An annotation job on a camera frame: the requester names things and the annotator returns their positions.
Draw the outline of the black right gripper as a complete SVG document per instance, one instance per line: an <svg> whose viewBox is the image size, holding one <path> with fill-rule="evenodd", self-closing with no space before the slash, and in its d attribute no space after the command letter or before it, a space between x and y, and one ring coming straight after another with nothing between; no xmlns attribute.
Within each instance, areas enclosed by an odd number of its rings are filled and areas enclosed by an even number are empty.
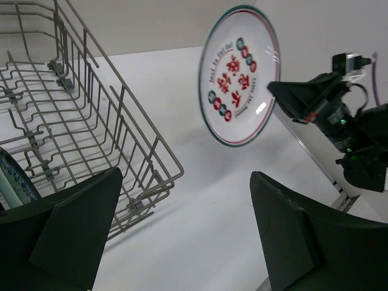
<svg viewBox="0 0 388 291"><path fill-rule="evenodd" d="M363 147L363 134L342 97L350 91L339 73L322 73L307 82L272 81L267 86L291 119L315 124L340 152Z"/></svg>

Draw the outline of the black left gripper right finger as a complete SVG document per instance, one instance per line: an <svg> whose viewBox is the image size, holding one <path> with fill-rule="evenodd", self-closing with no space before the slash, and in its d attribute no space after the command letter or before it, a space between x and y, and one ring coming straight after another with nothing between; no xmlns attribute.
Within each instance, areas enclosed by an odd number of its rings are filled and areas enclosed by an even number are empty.
<svg viewBox="0 0 388 291"><path fill-rule="evenodd" d="M271 290L386 290L387 224L303 196L263 172L250 193Z"/></svg>

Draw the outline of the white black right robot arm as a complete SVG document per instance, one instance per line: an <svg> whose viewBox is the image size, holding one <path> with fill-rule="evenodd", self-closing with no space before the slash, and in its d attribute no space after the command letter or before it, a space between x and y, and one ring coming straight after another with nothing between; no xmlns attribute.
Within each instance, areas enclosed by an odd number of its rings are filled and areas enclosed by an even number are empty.
<svg viewBox="0 0 388 291"><path fill-rule="evenodd" d="M315 124L343 153L335 162L345 180L361 189L384 192L387 176L387 104L351 114L342 98L353 84L337 73L323 73L308 82L272 81L269 92L295 123Z"/></svg>

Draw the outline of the white plate red characters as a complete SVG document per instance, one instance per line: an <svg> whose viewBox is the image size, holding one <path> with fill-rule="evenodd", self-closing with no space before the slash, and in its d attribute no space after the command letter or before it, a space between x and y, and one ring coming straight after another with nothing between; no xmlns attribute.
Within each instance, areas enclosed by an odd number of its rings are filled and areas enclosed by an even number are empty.
<svg viewBox="0 0 388 291"><path fill-rule="evenodd" d="M269 18L252 5L227 10L201 52L198 98L212 136L228 147L252 142L275 105L267 85L281 76L278 37Z"/></svg>

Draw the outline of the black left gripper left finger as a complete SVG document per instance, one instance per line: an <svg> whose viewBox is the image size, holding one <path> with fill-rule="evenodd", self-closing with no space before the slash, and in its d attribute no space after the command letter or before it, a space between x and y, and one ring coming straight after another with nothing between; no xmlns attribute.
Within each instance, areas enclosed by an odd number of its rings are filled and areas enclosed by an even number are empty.
<svg viewBox="0 0 388 291"><path fill-rule="evenodd" d="M1 290L92 290L122 186L111 167L1 212Z"/></svg>

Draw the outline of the blue floral plate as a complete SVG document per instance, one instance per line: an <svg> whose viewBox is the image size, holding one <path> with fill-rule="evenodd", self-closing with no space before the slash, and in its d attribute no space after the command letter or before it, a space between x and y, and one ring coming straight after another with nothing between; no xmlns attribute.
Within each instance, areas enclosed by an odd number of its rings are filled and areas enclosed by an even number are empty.
<svg viewBox="0 0 388 291"><path fill-rule="evenodd" d="M25 171L3 148L1 148L1 195L10 208L41 199Z"/></svg>

